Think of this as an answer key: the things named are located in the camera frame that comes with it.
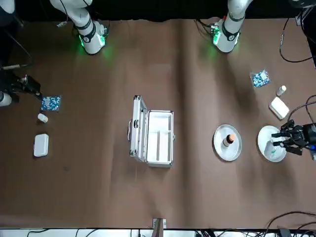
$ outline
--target wire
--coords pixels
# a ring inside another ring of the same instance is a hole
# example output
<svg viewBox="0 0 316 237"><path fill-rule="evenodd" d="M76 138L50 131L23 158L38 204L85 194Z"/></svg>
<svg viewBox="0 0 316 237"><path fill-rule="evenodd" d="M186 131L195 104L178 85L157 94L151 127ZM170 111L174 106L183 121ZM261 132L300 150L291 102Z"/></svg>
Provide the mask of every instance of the wire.
<svg viewBox="0 0 316 237"><path fill-rule="evenodd" d="M29 59L30 59L30 62L27 63L27 64L23 64L23 65L20 65L20 64L17 64L17 65L12 65L12 66L4 66L2 67L2 69L4 70L10 70L10 69L14 69L14 68L22 68L22 67L26 67L26 66L29 66L32 64L33 62L33 58L32 56L28 53L28 51L19 43L19 41L17 41L6 29L2 29L6 35L11 38L18 46L20 46L21 49L23 49L23 51L28 55Z"/></svg>
<svg viewBox="0 0 316 237"><path fill-rule="evenodd" d="M239 230L239 229L232 229L232 228L229 228L229 229L227 229L227 230L224 230L223 232L221 232L217 237L221 237L224 233L226 233L227 231L236 231L236 232L240 232L240 233L243 233L243 234L246 234L247 232L245 232L245 231L241 231L241 230Z"/></svg>
<svg viewBox="0 0 316 237"><path fill-rule="evenodd" d="M267 229L266 229L266 231L264 232L263 237L266 237L266 234L268 233L271 224L272 224L276 219L281 218L281 217L283 217L283 216L291 215L291 214L305 214L305 215L315 216L315 217L316 217L316 214L311 213L311 212L304 212L304 211L290 211L290 212L286 212L286 213L284 213L284 214L282 214L282 215L279 215L279 216L274 217L274 218L269 222L269 224L268 224L268 226L267 226Z"/></svg>
<svg viewBox="0 0 316 237"><path fill-rule="evenodd" d="M97 231L99 229L94 229L93 231L91 231L89 234L87 234L85 237L88 237L90 234L92 234L93 232Z"/></svg>
<svg viewBox="0 0 316 237"><path fill-rule="evenodd" d="M301 228L303 228L303 227L305 227L305 226L312 225L312 224L316 224L316 221L312 221L312 222L309 222L309 223L306 223L306 224L301 225L299 228L296 229L296 232L295 232L295 234L294 234L293 236L296 237L298 230L300 230Z"/></svg>
<svg viewBox="0 0 316 237"><path fill-rule="evenodd" d="M43 232L45 232L45 231L49 231L50 229L45 229L45 230L42 230L42 231L29 231L28 232L28 235L26 236L26 237L29 237L29 235L31 234L31 233L43 233Z"/></svg>
<svg viewBox="0 0 316 237"><path fill-rule="evenodd" d="M306 103L306 104L304 104L304 105L300 105L299 107L296 107L296 108L295 108L294 110L292 110L292 112L290 113L290 115L289 115L287 121L289 122L289 121L291 120L291 116L292 116L298 109L300 109L300 108L302 108L302 107L305 107L305 106L308 106L308 105L312 105L312 104L316 104L316 101L308 102L308 103Z"/></svg>
<svg viewBox="0 0 316 237"><path fill-rule="evenodd" d="M316 95L310 96L310 97L307 99L306 104L307 104L307 103L310 101L310 99L312 99L313 97L316 97ZM306 108L306 112L308 113L308 116L310 117L312 123L315 123L315 122L314 122L314 119L313 119L313 117L312 117L312 115L311 115L311 113L310 113L310 111L308 110L308 107L305 106L305 108Z"/></svg>
<svg viewBox="0 0 316 237"><path fill-rule="evenodd" d="M308 231L305 231L304 233L302 233L302 235L301 235L301 237L303 237L304 235L306 235L307 233L309 233L309 232L315 232L316 230L308 230Z"/></svg>
<svg viewBox="0 0 316 237"><path fill-rule="evenodd" d="M287 26L287 23L289 21L290 18L288 18L284 24L284 27L283 27L283 30L282 30L282 34L281 34L281 40L280 40L280 48L279 48L279 52L280 52L280 55L282 57L282 59L284 59L286 62L289 62L289 63L302 63L302 62L305 62L307 60L310 60L312 58L314 58L313 56L312 57L309 57L309 58L306 58L306 59L303 59L303 60L297 60L297 61L293 61L293 60L289 60L287 58L285 58L282 54L282 45L283 45L283 41L284 41L284 31L285 31L285 28Z"/></svg>
<svg viewBox="0 0 316 237"><path fill-rule="evenodd" d="M197 19L197 21L198 21L201 25L206 26L206 27L209 27L209 25L205 24L205 23L202 22L200 19Z"/></svg>
<svg viewBox="0 0 316 237"><path fill-rule="evenodd" d="M65 8L65 5L64 5L63 1L61 1L61 0L60 0L60 3L62 4L62 6L63 6L63 8L64 8L64 10L65 10L65 13L66 13L66 15L67 15L66 22L68 22L68 13L67 13L67 10L66 10L66 8Z"/></svg>
<svg viewBox="0 0 316 237"><path fill-rule="evenodd" d="M306 36L306 38L308 38L311 42L313 42L314 44L316 44L316 42L309 36L306 34L305 32L305 28L304 28L304 22L303 22L303 13L304 13L304 10L301 11L301 14L300 14L300 23L301 23L301 29L304 33L304 35Z"/></svg>
<svg viewBox="0 0 316 237"><path fill-rule="evenodd" d="M208 28L210 28L210 25L205 24L204 22L202 22L202 21L199 20L199 19L197 19L196 22L199 22L199 23L202 25L203 29L205 30L205 32L206 32L208 35L211 34L211 32L207 30Z"/></svg>
<svg viewBox="0 0 316 237"><path fill-rule="evenodd" d="M50 17L48 16L48 14L47 14L47 11L45 10L45 8L44 8L44 6L43 6L43 3L42 3L42 0L39 0L39 3L40 3L40 6L41 6L41 9L42 9L42 11L44 12L44 15L45 15L45 17L47 18L47 20L49 21L49 23L51 23L53 26L55 26L55 27L60 27L60 26L58 26L58 25L65 25L65 24L62 24L62 22L61 23L59 23L59 24L57 24L57 25L55 25L55 24L53 24L52 23L52 21L51 21L51 19L50 19Z"/></svg>
<svg viewBox="0 0 316 237"><path fill-rule="evenodd" d="M40 3L40 7L41 7L41 9L43 10L44 15L45 15L45 17L47 18L48 22L49 22L50 24L52 24L54 27L57 27L55 24L52 23L50 17L48 16L47 11L45 10L45 8L44 8L44 6L43 6L42 0L39 0L39 3Z"/></svg>
<svg viewBox="0 0 316 237"><path fill-rule="evenodd" d="M207 38L207 37L209 37L209 34L206 34L206 33L202 32L201 29L200 29L200 27L198 26L197 21L194 20L194 22L195 22L195 24L196 24L196 26L197 26L197 31L198 31L199 35L200 35L203 39L209 40L209 39Z"/></svg>

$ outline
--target white box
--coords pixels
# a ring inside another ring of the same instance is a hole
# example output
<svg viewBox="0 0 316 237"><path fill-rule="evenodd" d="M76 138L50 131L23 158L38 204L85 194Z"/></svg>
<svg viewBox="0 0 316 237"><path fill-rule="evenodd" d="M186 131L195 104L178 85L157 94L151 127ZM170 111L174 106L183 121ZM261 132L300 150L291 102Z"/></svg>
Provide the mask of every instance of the white box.
<svg viewBox="0 0 316 237"><path fill-rule="evenodd" d="M48 154L48 141L49 136L47 134L39 134L35 136L34 142L34 156L44 157Z"/></svg>
<svg viewBox="0 0 316 237"><path fill-rule="evenodd" d="M278 97L274 98L274 100L269 105L269 108L280 120L284 119L290 111L286 104Z"/></svg>

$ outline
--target small white container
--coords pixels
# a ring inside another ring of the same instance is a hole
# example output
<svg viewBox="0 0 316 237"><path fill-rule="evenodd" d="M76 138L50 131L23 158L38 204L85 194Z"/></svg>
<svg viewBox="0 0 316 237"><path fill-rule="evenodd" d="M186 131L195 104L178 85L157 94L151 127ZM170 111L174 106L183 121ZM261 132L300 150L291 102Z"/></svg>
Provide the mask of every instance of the small white container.
<svg viewBox="0 0 316 237"><path fill-rule="evenodd" d="M281 96L285 91L286 91L286 86L283 85L277 90L276 95Z"/></svg>
<svg viewBox="0 0 316 237"><path fill-rule="evenodd" d="M48 154L48 141L49 136L47 134L39 134L35 136L34 142L34 156L44 157Z"/></svg>
<svg viewBox="0 0 316 237"><path fill-rule="evenodd" d="M39 119L40 121L42 121L42 122L47 122L47 121L48 121L48 117L45 116L45 115L43 115L43 114L41 114L41 113L39 113L38 119Z"/></svg>

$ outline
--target brown table surface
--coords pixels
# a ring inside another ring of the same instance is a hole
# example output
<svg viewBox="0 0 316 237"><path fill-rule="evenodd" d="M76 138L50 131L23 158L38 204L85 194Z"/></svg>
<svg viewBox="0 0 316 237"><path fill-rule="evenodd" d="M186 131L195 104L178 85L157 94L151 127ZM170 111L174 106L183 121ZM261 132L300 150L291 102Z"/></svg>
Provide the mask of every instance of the brown table surface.
<svg viewBox="0 0 316 237"><path fill-rule="evenodd" d="M59 112L37 123L40 102L21 95L0 108L0 224L19 227L146 228L152 218L168 228L263 228L276 215L316 212L316 163L308 151L265 160L256 146L262 126L281 126L268 109L281 85L292 110L315 94L312 61L291 64L279 55L277 20L245 20L230 54L199 35L193 20L112 22L108 45L87 55L72 24L55 29L27 23L18 39L32 54L29 73L44 95L62 95ZM301 29L290 20L284 55L310 56ZM15 48L11 61L24 53ZM266 69L271 83L253 88L249 72ZM149 168L129 157L127 124L141 94L150 109L174 111L174 163ZM315 107L311 106L314 116ZM293 116L309 123L305 109ZM223 162L212 136L224 123L243 147ZM49 134L49 154L33 159L34 136ZM295 228L308 218L285 217L272 227Z"/></svg>

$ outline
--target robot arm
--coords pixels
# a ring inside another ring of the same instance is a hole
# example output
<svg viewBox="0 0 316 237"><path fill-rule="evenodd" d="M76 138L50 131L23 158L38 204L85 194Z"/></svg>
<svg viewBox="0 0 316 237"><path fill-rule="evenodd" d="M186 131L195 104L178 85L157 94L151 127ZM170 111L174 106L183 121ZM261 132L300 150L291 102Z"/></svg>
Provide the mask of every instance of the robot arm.
<svg viewBox="0 0 316 237"><path fill-rule="evenodd" d="M92 0L86 0L86 2L91 4ZM83 0L50 0L50 3L54 8L67 14L73 21L88 54L95 54L100 51L105 45L105 29L97 21L91 20Z"/></svg>
<svg viewBox="0 0 316 237"><path fill-rule="evenodd" d="M228 0L228 14L225 19L215 23L213 43L222 52L232 51L237 44L245 12L253 0Z"/></svg>
<svg viewBox="0 0 316 237"><path fill-rule="evenodd" d="M301 156L303 148L309 149L316 145L316 127L314 123L295 126L294 120L290 120L281 127L279 133L272 134L272 137L286 137L286 140L273 142L273 145L284 147L287 152Z"/></svg>

